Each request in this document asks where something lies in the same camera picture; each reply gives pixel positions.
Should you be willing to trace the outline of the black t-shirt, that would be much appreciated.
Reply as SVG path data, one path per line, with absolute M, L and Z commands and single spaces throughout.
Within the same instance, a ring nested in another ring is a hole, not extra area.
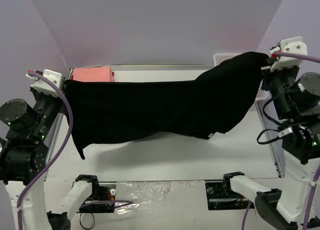
M 227 133 L 254 104 L 267 58 L 246 52 L 187 81 L 67 80 L 74 145 L 84 157 L 91 144 L 127 143 L 159 132 L 205 140 Z

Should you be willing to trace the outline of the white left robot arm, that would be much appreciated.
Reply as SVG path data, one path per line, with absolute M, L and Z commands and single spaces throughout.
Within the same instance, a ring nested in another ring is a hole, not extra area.
M 101 187 L 97 176 L 80 174 L 58 208 L 46 210 L 45 173 L 52 163 L 46 163 L 49 149 L 44 140 L 67 100 L 61 91 L 57 96 L 32 93 L 34 107 L 17 98 L 0 108 L 0 120 L 9 126 L 7 140 L 1 142 L 0 179 L 10 196 L 17 229 L 69 230 L 75 214 L 86 200 L 100 195 Z

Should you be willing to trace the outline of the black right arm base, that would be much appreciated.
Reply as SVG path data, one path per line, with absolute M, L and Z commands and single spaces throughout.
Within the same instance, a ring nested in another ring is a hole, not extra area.
M 205 181 L 207 208 L 209 211 L 244 210 L 249 200 L 239 193 L 228 193 L 222 179 Z

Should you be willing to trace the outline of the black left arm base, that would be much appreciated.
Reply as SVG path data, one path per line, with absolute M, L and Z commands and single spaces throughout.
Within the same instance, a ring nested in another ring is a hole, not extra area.
M 85 181 L 92 183 L 92 194 L 83 202 L 99 202 L 111 201 L 115 199 L 117 185 L 115 182 L 99 182 L 96 175 L 80 174 L 75 182 Z M 115 203 L 95 203 L 79 209 L 78 213 L 97 214 L 97 213 L 113 213 L 115 211 Z

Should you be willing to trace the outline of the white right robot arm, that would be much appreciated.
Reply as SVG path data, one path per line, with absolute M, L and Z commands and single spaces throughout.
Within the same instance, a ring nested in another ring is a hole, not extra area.
M 283 188 L 263 186 L 240 171 L 225 174 L 221 185 L 226 196 L 246 198 L 277 230 L 320 225 L 311 212 L 320 178 L 320 76 L 315 72 L 298 76 L 300 63 L 273 56 L 262 68 L 262 88 L 270 92 L 277 139 L 284 150 Z

